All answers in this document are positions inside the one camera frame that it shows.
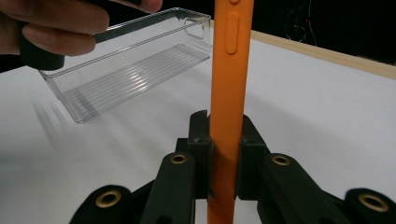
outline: black metal bracket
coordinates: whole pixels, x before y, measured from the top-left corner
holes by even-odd
[[[155,180],[131,193],[120,186],[94,191],[71,224],[191,224],[195,200],[211,195],[213,143],[206,111],[191,115],[188,138],[177,139]],[[326,193],[292,157],[271,153],[244,116],[235,197],[257,201],[265,224],[396,223],[396,204],[370,189],[351,189],[342,201]]]

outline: finger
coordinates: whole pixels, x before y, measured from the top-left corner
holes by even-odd
[[[27,40],[41,49],[68,56],[91,52],[96,44],[91,35],[71,33],[33,24],[23,27],[22,33]]]
[[[82,0],[12,0],[0,8],[16,20],[73,33],[96,34],[109,24],[107,12]]]
[[[163,0],[141,0],[140,5],[136,4],[136,0],[110,0],[121,3],[128,7],[134,7],[147,13],[153,13],[160,10]]]
[[[0,54],[19,54],[18,24],[0,11]]]

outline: clear plastic container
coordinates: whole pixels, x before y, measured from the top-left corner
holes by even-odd
[[[39,71],[77,123],[210,57],[210,16],[171,8],[95,35],[93,52]]]

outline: orange plastic bar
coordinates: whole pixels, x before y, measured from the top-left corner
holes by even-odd
[[[216,0],[210,137],[211,187],[207,222],[233,223],[234,191],[245,105],[253,0]]]

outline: white table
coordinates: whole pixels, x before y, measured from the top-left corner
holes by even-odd
[[[335,196],[366,187],[396,201],[396,80],[251,44],[246,114],[270,150]],[[0,74],[1,223],[68,223],[95,189],[155,178],[190,114],[210,110],[210,81],[206,61],[76,124],[37,71]],[[235,223],[259,223],[256,214],[255,203],[237,202]]]

